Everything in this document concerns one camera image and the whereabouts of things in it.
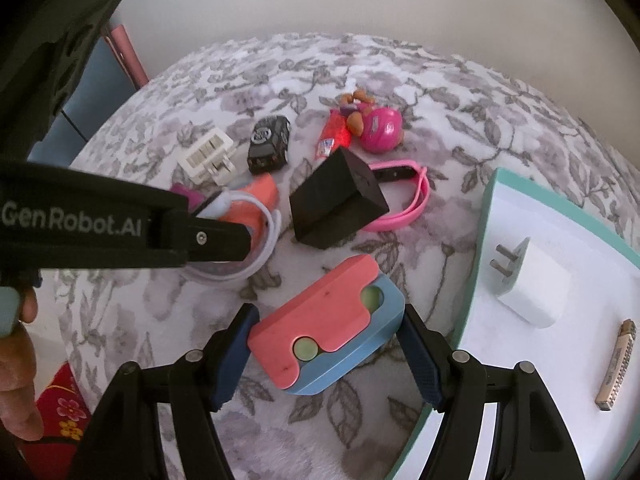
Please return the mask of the person's left hand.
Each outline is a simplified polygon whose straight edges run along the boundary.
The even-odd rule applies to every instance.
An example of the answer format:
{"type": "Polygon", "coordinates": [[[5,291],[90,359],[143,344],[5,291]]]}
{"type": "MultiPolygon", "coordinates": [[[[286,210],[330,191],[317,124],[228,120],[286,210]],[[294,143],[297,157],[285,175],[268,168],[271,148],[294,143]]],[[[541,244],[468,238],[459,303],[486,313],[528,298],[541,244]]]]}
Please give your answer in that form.
{"type": "Polygon", "coordinates": [[[37,441],[43,422],[36,405],[36,354],[24,323],[35,321],[38,302],[32,288],[22,291],[21,315],[10,336],[1,339],[1,421],[15,437],[37,441]]]}

